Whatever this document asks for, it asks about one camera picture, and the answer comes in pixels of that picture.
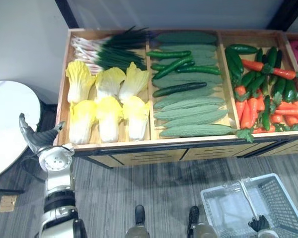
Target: basket handle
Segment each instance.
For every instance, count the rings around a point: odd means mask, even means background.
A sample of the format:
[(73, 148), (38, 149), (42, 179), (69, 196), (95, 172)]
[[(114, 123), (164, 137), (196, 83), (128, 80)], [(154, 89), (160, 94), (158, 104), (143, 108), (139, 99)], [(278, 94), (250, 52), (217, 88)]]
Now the basket handle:
[(253, 215), (254, 215), (255, 219), (258, 221), (259, 220), (259, 217), (257, 215), (257, 212), (256, 212), (256, 209), (254, 207), (254, 204), (253, 204), (252, 200), (250, 199), (250, 196), (249, 196), (249, 194), (247, 192), (247, 189), (245, 187), (244, 182), (242, 180), (238, 180), (238, 182), (239, 182), (240, 186), (242, 187), (244, 196), (245, 196), (246, 200), (248, 201), (248, 204), (249, 204), (249, 206), (250, 206), (250, 208), (251, 208), (251, 210), (253, 212)]

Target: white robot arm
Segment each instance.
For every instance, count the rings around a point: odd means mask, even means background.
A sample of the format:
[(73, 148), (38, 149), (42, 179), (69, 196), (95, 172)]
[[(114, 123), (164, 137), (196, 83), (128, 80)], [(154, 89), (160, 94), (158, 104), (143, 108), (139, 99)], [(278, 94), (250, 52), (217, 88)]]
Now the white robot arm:
[(39, 238), (86, 238), (84, 223), (78, 218), (75, 206), (73, 154), (71, 144), (53, 146), (53, 141), (64, 122), (44, 132), (34, 132), (20, 114), (19, 127), (30, 149), (39, 157), (45, 180), (44, 214), (38, 233)]

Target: white plastic basket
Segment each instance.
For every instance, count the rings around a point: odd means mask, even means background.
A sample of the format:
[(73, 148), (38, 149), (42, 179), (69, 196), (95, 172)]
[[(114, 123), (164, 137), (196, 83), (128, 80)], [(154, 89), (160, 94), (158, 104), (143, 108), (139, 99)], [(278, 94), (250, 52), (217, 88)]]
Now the white plastic basket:
[[(298, 210), (277, 174), (243, 180), (258, 215), (279, 237), (298, 237)], [(220, 237), (251, 237), (252, 210), (238, 182), (201, 191), (208, 222)]]

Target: cable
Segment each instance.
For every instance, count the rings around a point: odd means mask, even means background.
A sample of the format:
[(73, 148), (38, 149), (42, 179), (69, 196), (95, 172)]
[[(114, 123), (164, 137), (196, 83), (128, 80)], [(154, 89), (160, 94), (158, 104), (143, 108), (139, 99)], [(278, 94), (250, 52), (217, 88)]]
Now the cable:
[(64, 149), (66, 149), (67, 151), (70, 151), (68, 148), (64, 147), (63, 145), (56, 145), (56, 146), (49, 146), (49, 147), (46, 147), (44, 148), (43, 150), (40, 150), (39, 152), (37, 152), (36, 154), (33, 154), (33, 155), (27, 155), (27, 156), (24, 156), (23, 160), (21, 161), (21, 168), (28, 174), (30, 175), (31, 177), (35, 178), (37, 181), (41, 182), (41, 183), (44, 183), (45, 182), (45, 179), (43, 178), (40, 178), (38, 176), (36, 176), (35, 174), (33, 174), (32, 172), (30, 172), (28, 170), (28, 167), (26, 166), (26, 162), (27, 161), (35, 161), (35, 162), (39, 162), (38, 161), (38, 154), (39, 153), (42, 153), (46, 150), (49, 150), (49, 149), (52, 149), (54, 147), (62, 147)]

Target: floor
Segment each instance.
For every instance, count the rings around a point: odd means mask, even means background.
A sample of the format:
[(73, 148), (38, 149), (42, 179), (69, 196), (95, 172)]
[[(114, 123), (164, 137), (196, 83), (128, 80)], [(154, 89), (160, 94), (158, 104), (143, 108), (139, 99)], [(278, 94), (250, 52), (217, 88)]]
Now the floor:
[[(42, 128), (51, 127), (53, 119)], [(31, 170), (41, 176), (37, 164)], [(198, 205), (206, 222), (200, 191), (239, 178), (276, 173), (298, 209), (298, 154), (278, 157), (223, 158), (104, 169), (74, 160), (76, 205), (90, 238), (123, 238), (133, 225), (134, 207), (144, 205), (153, 238), (183, 238), (189, 208)], [(0, 188), (25, 189), (13, 212), (0, 213), (0, 238), (32, 238), (43, 214), (44, 185), (17, 162), (0, 177)]]

